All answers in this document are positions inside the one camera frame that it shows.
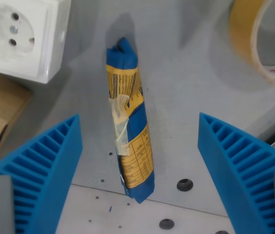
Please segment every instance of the wrapped food package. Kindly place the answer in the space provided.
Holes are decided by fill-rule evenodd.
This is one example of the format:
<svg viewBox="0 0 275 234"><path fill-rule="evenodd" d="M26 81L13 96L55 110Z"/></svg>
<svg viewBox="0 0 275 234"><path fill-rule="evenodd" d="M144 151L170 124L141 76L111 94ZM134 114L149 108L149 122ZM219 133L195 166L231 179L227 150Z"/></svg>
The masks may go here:
<svg viewBox="0 0 275 234"><path fill-rule="evenodd" d="M141 203L154 191L155 174L138 58L126 38L107 49L107 76L121 182Z"/></svg>

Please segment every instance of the yellow tape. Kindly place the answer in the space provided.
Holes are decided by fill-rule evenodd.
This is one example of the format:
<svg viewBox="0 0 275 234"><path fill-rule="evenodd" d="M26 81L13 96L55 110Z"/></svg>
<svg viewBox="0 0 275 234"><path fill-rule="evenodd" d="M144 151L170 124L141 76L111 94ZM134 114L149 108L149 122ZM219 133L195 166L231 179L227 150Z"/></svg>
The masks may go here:
<svg viewBox="0 0 275 234"><path fill-rule="evenodd" d="M229 35L234 49L263 77L275 85L275 66L263 66L257 51L257 33L272 0L236 0L229 20Z"/></svg>

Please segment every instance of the white electrical outlet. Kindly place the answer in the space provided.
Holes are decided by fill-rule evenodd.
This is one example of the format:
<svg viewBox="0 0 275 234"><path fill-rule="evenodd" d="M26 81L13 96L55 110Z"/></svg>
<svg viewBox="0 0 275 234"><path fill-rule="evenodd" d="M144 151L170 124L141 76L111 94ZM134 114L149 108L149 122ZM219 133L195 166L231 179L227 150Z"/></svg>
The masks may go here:
<svg viewBox="0 0 275 234"><path fill-rule="evenodd" d="M47 83L60 69L71 0L0 0L0 73Z"/></svg>

